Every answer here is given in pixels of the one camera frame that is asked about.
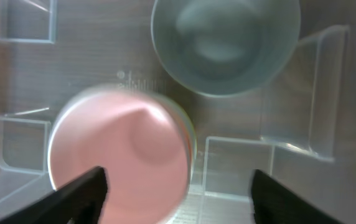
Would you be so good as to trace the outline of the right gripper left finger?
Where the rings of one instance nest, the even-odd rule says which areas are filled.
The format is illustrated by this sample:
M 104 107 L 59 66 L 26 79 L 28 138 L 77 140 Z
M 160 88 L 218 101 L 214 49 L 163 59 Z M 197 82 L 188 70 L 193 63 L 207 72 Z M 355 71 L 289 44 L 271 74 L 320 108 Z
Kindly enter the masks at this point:
M 0 224 L 97 224 L 107 192 L 105 170 L 96 166 L 32 205 L 0 219 Z

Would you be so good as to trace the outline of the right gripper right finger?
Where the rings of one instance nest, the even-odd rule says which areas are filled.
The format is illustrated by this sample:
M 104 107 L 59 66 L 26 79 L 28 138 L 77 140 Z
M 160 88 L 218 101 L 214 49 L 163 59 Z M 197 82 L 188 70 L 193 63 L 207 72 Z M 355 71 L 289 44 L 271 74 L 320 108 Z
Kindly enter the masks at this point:
M 262 170 L 254 170 L 250 195 L 256 224 L 341 224 Z

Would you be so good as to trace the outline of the pink cup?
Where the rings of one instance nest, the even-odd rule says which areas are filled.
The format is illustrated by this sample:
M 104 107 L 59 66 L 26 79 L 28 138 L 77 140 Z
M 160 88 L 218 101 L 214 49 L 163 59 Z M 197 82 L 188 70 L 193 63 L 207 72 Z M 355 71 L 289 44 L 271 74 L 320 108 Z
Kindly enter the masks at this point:
M 195 157 L 194 126 L 175 101 L 95 86 L 60 110 L 47 166 L 54 189 L 92 167 L 105 169 L 102 223 L 163 223 L 188 193 Z

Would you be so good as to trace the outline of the small grey bowl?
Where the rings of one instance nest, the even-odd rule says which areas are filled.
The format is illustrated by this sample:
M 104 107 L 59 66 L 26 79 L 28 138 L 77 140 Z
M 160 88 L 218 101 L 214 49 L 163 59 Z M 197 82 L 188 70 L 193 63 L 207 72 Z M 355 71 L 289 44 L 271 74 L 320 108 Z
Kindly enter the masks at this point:
M 278 75 L 301 28 L 299 0 L 157 0 L 151 38 L 163 69 L 205 96 L 232 96 Z

